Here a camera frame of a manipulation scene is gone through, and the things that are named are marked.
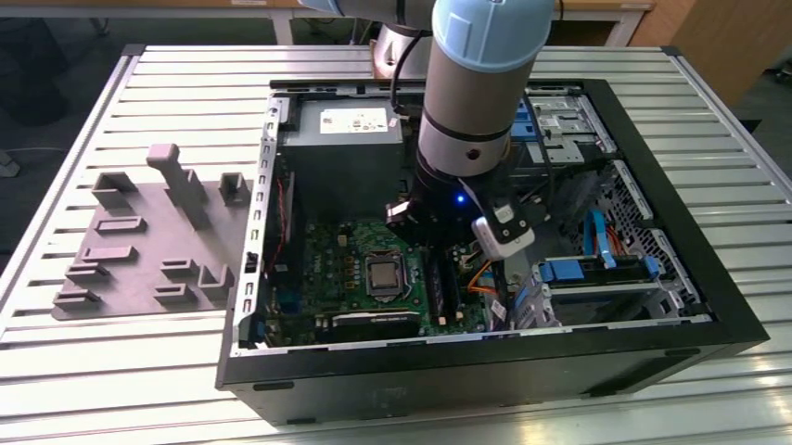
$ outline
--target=aluminum table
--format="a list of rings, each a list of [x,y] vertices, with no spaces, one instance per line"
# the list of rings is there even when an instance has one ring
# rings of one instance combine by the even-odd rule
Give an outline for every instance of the aluminum table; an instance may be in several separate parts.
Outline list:
[[[0,441],[788,443],[792,186],[684,58],[657,48],[548,48],[533,76],[611,81],[772,337],[738,357],[631,396],[275,429],[214,389],[222,311],[50,316],[97,175],[161,181],[146,147],[173,142],[199,177],[229,164],[251,177],[270,80],[370,76],[365,47],[149,46],[122,57],[0,279]]]

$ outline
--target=wooden table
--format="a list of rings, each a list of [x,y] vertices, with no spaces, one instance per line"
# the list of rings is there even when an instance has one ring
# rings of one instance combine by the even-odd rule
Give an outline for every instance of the wooden table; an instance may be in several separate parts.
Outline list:
[[[556,19],[560,19],[556,3]],[[297,6],[297,0],[0,0],[0,17],[266,18],[273,20],[278,44],[293,45],[293,19],[333,17]],[[615,27],[605,45],[627,46],[653,6],[655,0],[565,0],[564,20],[612,22]]]

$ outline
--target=green circuit board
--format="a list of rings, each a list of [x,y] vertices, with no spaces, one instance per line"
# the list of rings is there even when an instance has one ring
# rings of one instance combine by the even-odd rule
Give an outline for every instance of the green circuit board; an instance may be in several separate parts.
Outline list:
[[[382,222],[310,223],[306,230],[304,281],[298,298],[301,317],[282,324],[292,345],[314,342],[316,317],[310,315],[354,311],[410,311],[421,314],[421,336],[481,332],[484,309],[478,294],[464,301],[464,318],[438,325],[430,317],[424,281],[422,252],[388,230]],[[402,265],[404,292],[392,301],[377,300],[366,288],[366,257],[392,256]]]

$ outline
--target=label sticker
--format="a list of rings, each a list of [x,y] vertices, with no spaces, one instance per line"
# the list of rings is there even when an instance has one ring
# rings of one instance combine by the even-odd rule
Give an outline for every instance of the label sticker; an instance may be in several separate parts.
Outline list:
[[[559,120],[556,118],[540,118],[540,124],[544,127],[557,127],[559,126]]]
[[[322,111],[320,133],[388,133],[385,108],[334,108]]]
[[[507,308],[504,308],[504,305],[500,304],[500,301],[497,301],[496,299],[493,300],[493,306],[491,307],[491,309],[493,310],[493,314],[497,316],[497,318],[500,318],[501,321],[505,322]]]

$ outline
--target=motherboard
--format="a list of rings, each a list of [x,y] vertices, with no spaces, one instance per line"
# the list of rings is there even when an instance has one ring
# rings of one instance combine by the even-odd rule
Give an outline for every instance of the motherboard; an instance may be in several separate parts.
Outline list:
[[[468,250],[449,251],[449,267],[462,268]],[[333,324],[336,331],[346,325],[352,336],[374,324],[406,325],[420,337],[485,330],[478,292],[468,293],[462,282],[446,289],[458,292],[449,308],[449,297],[428,278],[428,252],[408,246],[382,222],[309,223],[304,260],[300,291],[278,294],[285,344],[328,341],[322,336]]]

